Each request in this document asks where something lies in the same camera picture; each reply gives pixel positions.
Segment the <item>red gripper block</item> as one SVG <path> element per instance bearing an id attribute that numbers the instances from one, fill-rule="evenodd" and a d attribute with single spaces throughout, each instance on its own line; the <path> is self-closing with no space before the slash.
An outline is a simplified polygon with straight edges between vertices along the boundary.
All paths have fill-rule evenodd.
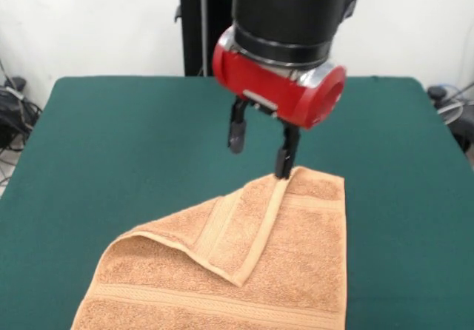
<path id="1" fill-rule="evenodd" d="M 300 129 L 311 129 L 333 111 L 347 78 L 343 66 L 324 62 L 311 70 L 275 67 L 244 55 L 235 42 L 234 27 L 221 35 L 214 49 L 213 72 L 217 81 L 238 97 L 230 112 L 227 147 L 233 154 L 244 149 L 250 100 L 283 123 L 284 141 L 278 149 L 275 176 L 289 179 L 296 159 Z"/>

